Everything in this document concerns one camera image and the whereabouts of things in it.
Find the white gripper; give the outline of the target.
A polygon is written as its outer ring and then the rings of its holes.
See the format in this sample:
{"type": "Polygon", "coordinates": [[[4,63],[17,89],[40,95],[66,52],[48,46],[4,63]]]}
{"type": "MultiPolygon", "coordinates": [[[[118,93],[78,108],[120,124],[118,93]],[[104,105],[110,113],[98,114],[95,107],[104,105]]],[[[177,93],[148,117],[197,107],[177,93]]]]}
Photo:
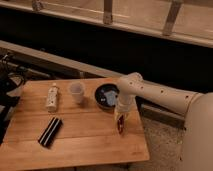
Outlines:
{"type": "Polygon", "coordinates": [[[127,119],[130,115],[130,110],[133,105],[133,100],[130,100],[128,103],[122,103],[120,99],[117,100],[115,109],[114,109],[114,119],[118,121],[121,117],[127,119]]]}

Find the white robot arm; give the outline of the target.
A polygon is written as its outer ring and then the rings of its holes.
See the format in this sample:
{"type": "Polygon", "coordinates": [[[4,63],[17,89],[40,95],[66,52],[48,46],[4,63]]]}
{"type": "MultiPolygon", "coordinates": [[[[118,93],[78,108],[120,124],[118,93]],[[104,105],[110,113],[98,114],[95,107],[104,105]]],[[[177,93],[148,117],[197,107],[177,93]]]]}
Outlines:
{"type": "Polygon", "coordinates": [[[213,92],[199,93],[145,81],[140,73],[123,75],[115,121],[126,119],[133,99],[139,96],[186,117],[178,171],[213,171],[213,92]]]}

